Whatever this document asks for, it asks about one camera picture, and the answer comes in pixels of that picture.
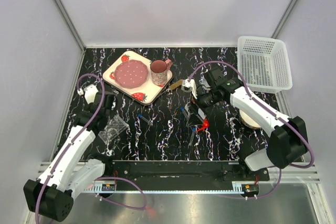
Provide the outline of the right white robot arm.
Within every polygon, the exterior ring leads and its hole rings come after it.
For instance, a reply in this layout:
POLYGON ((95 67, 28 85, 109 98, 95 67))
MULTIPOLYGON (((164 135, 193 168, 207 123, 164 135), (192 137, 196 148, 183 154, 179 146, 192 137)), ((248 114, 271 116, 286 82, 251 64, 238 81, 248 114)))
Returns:
POLYGON ((204 77, 208 88, 206 93, 198 92, 194 79, 182 82, 182 89, 193 95, 191 112, 205 119, 210 107, 225 101, 244 112, 269 137, 267 147, 246 156, 244 164, 238 167, 242 179, 252 179, 262 168, 275 166, 283 169, 308 152, 307 130, 302 118, 290 118, 275 110, 238 78, 225 78, 218 67, 206 72, 204 77))

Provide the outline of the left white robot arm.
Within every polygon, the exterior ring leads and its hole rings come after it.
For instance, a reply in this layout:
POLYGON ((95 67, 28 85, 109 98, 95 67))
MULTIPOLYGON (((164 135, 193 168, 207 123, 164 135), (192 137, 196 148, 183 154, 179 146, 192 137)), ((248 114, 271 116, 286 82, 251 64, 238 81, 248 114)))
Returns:
POLYGON ((112 159, 103 154, 90 155, 86 165, 74 171, 85 150, 112 118, 113 101, 113 94, 98 92, 76 116, 66 142, 48 168, 36 180, 24 184, 28 209, 37 217, 64 221, 75 199, 96 178, 107 180, 113 175, 112 159))

